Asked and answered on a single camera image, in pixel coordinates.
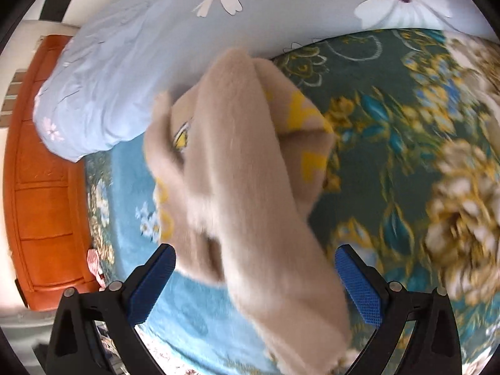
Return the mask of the beige fuzzy sweater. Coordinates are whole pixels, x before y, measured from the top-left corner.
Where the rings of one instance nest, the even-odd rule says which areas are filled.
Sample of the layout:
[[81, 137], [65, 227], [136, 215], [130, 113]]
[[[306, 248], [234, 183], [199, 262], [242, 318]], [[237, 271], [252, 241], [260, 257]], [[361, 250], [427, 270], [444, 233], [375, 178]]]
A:
[[343, 286], [308, 226], [334, 141], [272, 62], [237, 48], [180, 99], [158, 95], [144, 136], [178, 271], [225, 286], [283, 374], [326, 374], [351, 340]]

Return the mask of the orange wooden headboard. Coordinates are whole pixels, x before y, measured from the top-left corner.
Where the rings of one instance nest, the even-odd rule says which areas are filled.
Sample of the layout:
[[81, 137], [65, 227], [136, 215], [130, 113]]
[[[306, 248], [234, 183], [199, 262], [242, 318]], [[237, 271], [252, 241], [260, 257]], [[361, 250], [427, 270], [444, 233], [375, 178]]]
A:
[[19, 293], [35, 312], [57, 308], [63, 291], [93, 292], [87, 266], [92, 238], [83, 162], [47, 150], [33, 123], [34, 99], [69, 37], [45, 37], [21, 83], [8, 128], [3, 210]]

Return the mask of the light blue daisy duvet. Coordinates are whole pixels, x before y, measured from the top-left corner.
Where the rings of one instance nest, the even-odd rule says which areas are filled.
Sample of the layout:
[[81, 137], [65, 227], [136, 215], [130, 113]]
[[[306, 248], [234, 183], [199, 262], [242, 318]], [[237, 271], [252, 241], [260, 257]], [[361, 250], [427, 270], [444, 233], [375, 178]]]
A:
[[33, 122], [50, 152], [76, 162], [142, 134], [154, 97], [181, 95], [225, 49], [271, 58], [388, 28], [496, 36], [473, 0], [118, 0], [64, 47]]

